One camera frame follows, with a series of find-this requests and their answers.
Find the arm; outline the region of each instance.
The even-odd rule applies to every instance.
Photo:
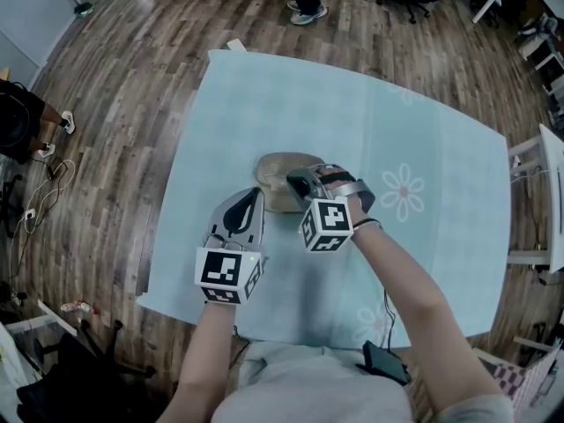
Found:
[[[235,306],[208,302],[182,363],[178,389],[158,423],[200,423],[226,394]]]
[[[358,198],[349,198],[349,206],[353,224],[367,218]],[[425,270],[376,224],[361,227],[352,240],[402,318],[433,408],[440,412],[468,398],[502,395]]]

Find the flower pattern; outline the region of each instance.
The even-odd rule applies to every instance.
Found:
[[[397,311],[394,308],[391,301],[388,301],[390,310],[396,314],[396,325],[397,325]],[[364,345],[364,342],[370,340],[375,345],[383,345],[387,342],[388,332],[391,326],[391,318],[386,313],[386,308],[383,301],[380,306],[373,312],[370,308],[364,307],[360,308],[356,313],[357,318],[360,321],[359,328],[352,334],[352,341],[357,346]],[[392,337],[396,333],[396,325],[392,330]]]
[[[402,86],[394,85],[393,83],[388,83],[388,91],[391,93],[400,93],[402,102],[407,107],[413,105],[415,101],[423,101],[423,96],[421,94],[403,88]]]
[[[391,188],[382,195],[380,204],[383,208],[396,206],[396,215],[399,222],[405,222],[409,217],[409,210],[423,212],[425,205],[417,193],[425,188],[423,179],[417,177],[412,180],[412,171],[409,165],[402,163],[399,174],[394,175],[389,171],[382,174],[382,179]]]

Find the wristband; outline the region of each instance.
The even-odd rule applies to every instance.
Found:
[[[373,224],[373,223],[376,223],[378,227],[380,227],[380,229],[382,230],[382,224],[380,224],[380,221],[378,219],[374,219],[374,218],[366,218],[363,219],[362,221],[357,222],[354,226],[352,226],[352,230],[356,232],[362,226],[365,226],[366,224]]]

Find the gray shirt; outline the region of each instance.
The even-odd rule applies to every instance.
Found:
[[[213,423],[412,423],[409,399],[394,381],[368,375],[355,351],[274,343],[253,344],[241,366],[239,389]],[[511,401],[476,397],[437,416],[439,423],[513,423]]]

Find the wooden floor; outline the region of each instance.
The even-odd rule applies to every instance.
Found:
[[[122,320],[118,356],[153,365],[158,374],[147,384],[155,393],[172,393],[191,328],[137,307],[135,298],[147,287],[182,115],[209,49],[239,38],[252,51],[382,78],[459,109],[511,145],[547,123],[540,83],[518,55],[514,31],[473,25],[468,0],[441,0],[429,19],[419,15],[414,26],[398,4],[323,0],[329,15],[306,27],[288,25],[286,0],[92,1],[94,13],[75,22],[37,87],[55,108],[75,115],[72,137],[51,126],[42,138],[77,164],[77,176],[30,238],[12,284],[52,308],[77,299],[92,303],[101,312],[93,328],[102,339],[113,319]],[[4,177],[15,172],[24,175],[19,187],[27,202],[45,172],[37,163],[5,161]],[[513,185],[512,247],[531,249],[536,240],[526,189],[545,240],[542,180]],[[9,245],[1,236],[6,278]],[[25,242],[19,233],[13,258]],[[524,267],[508,268],[493,330],[472,343],[501,356],[515,353],[514,335],[531,335],[535,322],[556,323],[563,288],[541,286]],[[417,368],[412,372],[417,379]],[[417,415],[426,414],[419,380],[411,393]]]

